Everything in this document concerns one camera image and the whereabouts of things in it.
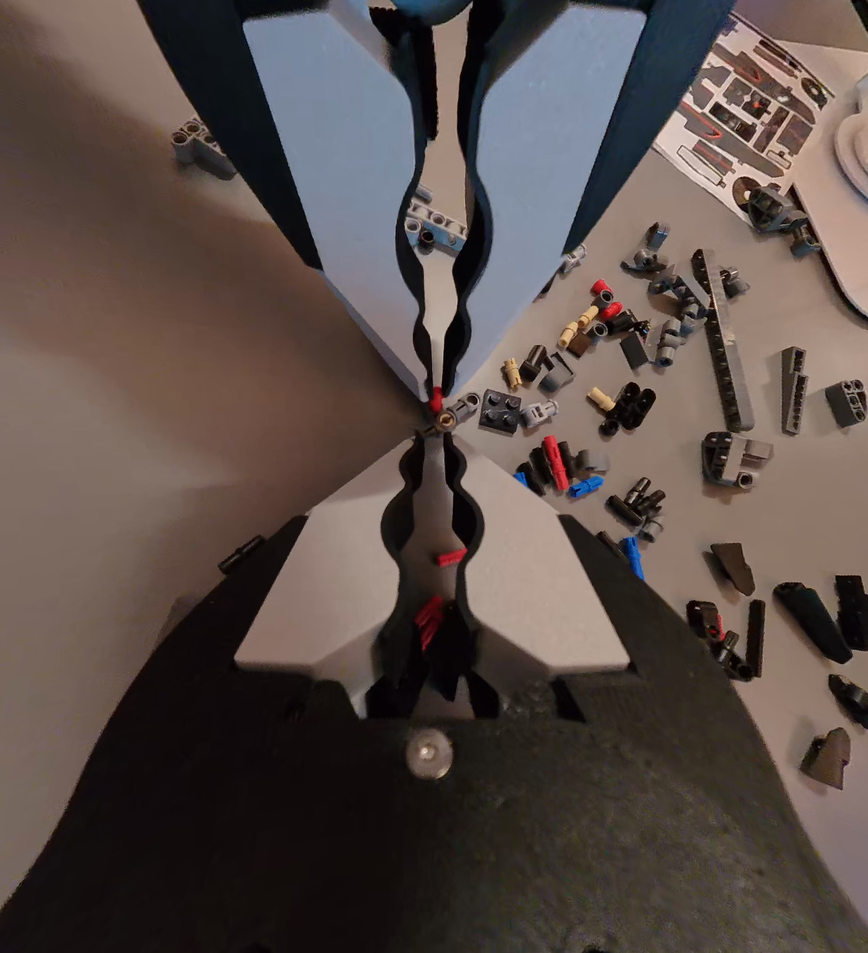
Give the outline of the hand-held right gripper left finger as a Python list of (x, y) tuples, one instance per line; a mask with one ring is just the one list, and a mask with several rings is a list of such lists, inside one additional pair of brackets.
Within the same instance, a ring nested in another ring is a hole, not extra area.
[(334, 681), (365, 703), (382, 676), (384, 636), (411, 601), (404, 547), (420, 484), (415, 437), (309, 512), (237, 649), (239, 669)]

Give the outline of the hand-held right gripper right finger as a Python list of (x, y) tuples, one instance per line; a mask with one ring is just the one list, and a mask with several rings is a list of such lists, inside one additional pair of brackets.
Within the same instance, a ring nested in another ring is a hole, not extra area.
[(473, 671), (499, 696), (630, 666), (560, 514), (462, 438), (442, 440), (453, 531), (466, 553), (455, 602)]

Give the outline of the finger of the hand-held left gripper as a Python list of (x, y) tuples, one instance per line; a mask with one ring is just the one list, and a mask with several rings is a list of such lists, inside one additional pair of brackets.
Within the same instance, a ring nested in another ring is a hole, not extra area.
[(443, 345), (452, 396), (486, 363), (578, 239), (590, 173), (647, 24), (605, 3), (524, 3), (487, 44), (464, 160), (475, 221)]
[(404, 231), (427, 139), (416, 90), (367, 6), (250, 16), (242, 30), (319, 270), (418, 399), (428, 396), (423, 268)]

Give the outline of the black lego pin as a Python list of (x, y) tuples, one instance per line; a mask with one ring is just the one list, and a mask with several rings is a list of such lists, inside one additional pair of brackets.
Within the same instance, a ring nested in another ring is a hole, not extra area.
[(218, 571), (223, 576), (229, 576), (239, 566), (242, 566), (252, 554), (255, 554), (266, 544), (267, 539), (263, 535), (256, 535), (249, 541), (239, 545), (232, 553), (217, 564)]

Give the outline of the dark grey lego joint assembly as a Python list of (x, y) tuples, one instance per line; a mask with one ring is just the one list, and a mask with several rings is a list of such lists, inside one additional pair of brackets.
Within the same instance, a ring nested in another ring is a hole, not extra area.
[(771, 187), (750, 190), (747, 212), (752, 228), (760, 234), (781, 234), (790, 238), (790, 251), (796, 258), (823, 251), (812, 229), (809, 216), (794, 201)]

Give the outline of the white sticker sheet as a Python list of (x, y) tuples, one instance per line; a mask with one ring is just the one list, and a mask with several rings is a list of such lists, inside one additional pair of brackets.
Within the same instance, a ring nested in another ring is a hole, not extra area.
[(732, 13), (652, 147), (746, 218), (753, 189), (789, 194), (834, 100), (807, 63)]

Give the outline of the white rounded base plate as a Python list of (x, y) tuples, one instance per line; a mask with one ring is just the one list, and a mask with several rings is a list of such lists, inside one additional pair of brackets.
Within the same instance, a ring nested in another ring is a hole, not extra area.
[(842, 172), (834, 151), (838, 127), (858, 112), (855, 87), (859, 79), (825, 112), (814, 143), (798, 166), (796, 192), (837, 285), (868, 318), (868, 200)]

